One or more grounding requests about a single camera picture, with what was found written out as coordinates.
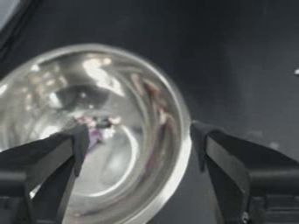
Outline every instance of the stainless steel bowl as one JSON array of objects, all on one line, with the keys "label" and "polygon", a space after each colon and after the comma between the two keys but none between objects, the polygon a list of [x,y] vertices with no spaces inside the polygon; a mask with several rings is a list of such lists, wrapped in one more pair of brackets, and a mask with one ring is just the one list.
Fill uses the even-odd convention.
[{"label": "stainless steel bowl", "polygon": [[191,154],[181,93],[146,60],[103,45],[65,47],[0,83],[0,150],[71,123],[97,132],[65,223],[146,223],[183,178]]}]

